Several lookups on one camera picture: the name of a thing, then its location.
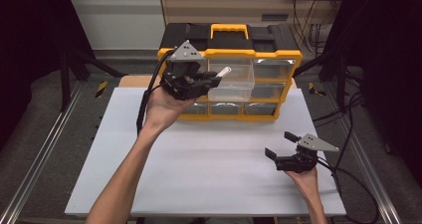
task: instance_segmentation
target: white wall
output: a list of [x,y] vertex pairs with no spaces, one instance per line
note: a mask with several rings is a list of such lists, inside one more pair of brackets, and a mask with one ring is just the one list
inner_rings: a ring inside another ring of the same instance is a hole
[[164,33],[160,0],[72,0],[93,50],[156,50]]

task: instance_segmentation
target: silver metal bracket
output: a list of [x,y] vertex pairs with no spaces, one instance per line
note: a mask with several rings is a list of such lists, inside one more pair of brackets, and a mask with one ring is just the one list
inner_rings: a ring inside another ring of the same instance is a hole
[[198,62],[205,63],[205,57],[196,50],[189,40],[186,40],[168,59],[171,62]]
[[338,147],[309,133],[298,141],[298,145],[314,151],[339,151]]

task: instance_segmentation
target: forearm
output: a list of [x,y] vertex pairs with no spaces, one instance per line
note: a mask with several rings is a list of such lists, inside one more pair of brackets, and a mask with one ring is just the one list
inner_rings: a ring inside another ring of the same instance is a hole
[[325,224],[326,218],[323,212],[323,206],[319,197],[306,198],[308,211],[310,213],[311,223]]
[[87,223],[125,223],[140,174],[158,132],[145,127],[92,207]]

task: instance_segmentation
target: yellow handle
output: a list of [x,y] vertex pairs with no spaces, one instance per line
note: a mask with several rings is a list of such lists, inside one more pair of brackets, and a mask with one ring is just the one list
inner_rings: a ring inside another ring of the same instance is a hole
[[214,32],[244,32],[245,38],[248,40],[248,27],[244,24],[212,24],[211,25],[211,39]]

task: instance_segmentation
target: white table surface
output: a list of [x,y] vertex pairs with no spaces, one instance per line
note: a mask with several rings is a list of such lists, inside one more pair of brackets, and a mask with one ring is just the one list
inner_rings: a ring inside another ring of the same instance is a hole
[[[115,88],[65,213],[87,216],[136,138],[142,88]],[[290,156],[290,131],[316,134],[302,91],[290,89],[276,121],[177,121],[156,141],[132,216],[291,216],[308,214],[290,178],[265,156]],[[324,211],[344,215],[334,181],[317,166]]]

